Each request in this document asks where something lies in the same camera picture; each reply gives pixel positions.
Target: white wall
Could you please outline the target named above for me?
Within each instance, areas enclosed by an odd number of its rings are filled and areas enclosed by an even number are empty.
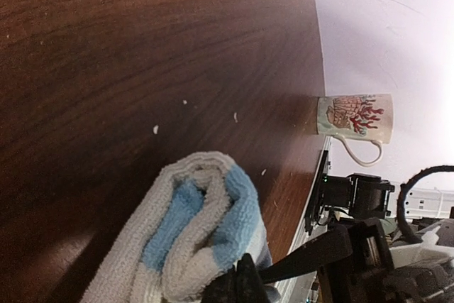
[[[394,97],[394,133],[383,161],[361,168],[333,141],[332,174],[402,182],[422,168],[454,164],[454,0],[316,3],[327,94]],[[363,159],[376,155],[369,143],[352,145]],[[454,174],[433,175],[421,186],[454,190]]]

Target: dark wood grain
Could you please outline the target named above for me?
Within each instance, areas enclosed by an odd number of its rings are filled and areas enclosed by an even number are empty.
[[[76,302],[159,170],[198,150],[245,168],[286,254],[323,143],[314,0],[0,0],[0,76],[5,302]]]

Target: brown table surface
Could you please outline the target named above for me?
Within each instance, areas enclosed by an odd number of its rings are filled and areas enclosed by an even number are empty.
[[[0,0],[0,299],[76,302],[159,170],[198,150],[251,176],[282,258],[323,93],[314,0]]]

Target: folded towel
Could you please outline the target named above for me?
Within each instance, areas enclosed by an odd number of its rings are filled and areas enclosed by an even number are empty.
[[[187,302],[244,253],[271,265],[257,192],[219,152],[163,168],[99,267],[82,302]]]

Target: white mug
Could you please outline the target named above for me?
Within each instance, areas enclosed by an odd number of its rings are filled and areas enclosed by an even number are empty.
[[[344,145],[354,161],[370,167],[382,159],[383,143],[389,143],[393,126],[392,97],[388,94],[321,97],[317,110],[317,131],[333,136]],[[379,155],[371,162],[360,160],[346,139],[370,141]]]

